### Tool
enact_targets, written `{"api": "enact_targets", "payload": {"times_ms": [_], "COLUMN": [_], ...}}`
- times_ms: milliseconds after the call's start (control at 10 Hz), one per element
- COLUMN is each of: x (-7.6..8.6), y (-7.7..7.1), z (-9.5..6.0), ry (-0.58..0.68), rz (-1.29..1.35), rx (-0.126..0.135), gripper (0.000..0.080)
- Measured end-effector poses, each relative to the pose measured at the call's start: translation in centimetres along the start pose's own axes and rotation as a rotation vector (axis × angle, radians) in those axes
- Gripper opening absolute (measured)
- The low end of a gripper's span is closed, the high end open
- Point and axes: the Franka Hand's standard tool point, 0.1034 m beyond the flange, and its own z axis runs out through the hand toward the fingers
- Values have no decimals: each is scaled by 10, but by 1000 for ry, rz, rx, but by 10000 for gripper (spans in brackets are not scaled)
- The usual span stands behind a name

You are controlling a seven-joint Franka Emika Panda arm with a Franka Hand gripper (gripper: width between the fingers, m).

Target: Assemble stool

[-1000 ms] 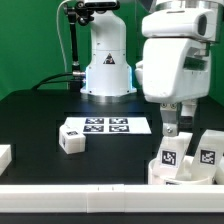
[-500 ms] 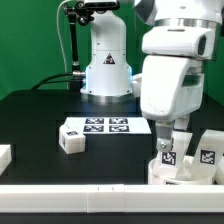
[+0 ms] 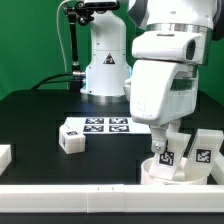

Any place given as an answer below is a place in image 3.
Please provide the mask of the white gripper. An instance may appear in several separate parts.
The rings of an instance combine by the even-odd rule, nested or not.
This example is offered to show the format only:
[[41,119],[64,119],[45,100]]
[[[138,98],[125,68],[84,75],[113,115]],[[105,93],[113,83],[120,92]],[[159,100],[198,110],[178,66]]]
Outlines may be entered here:
[[178,31],[147,31],[133,41],[130,113],[135,122],[153,125],[154,153],[165,152],[167,134],[179,132],[178,118],[195,109],[204,45],[203,35]]

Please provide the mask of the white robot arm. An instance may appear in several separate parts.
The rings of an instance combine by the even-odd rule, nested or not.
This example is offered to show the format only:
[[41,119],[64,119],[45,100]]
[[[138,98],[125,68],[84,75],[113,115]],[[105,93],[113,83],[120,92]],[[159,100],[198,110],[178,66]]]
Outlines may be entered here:
[[84,0],[93,12],[92,60],[83,93],[95,99],[125,96],[132,119],[150,127],[151,149],[163,153],[168,126],[192,113],[198,67],[212,40],[224,37],[224,0],[129,0],[128,15],[144,33],[133,40],[128,66],[125,26],[109,10],[116,0]]

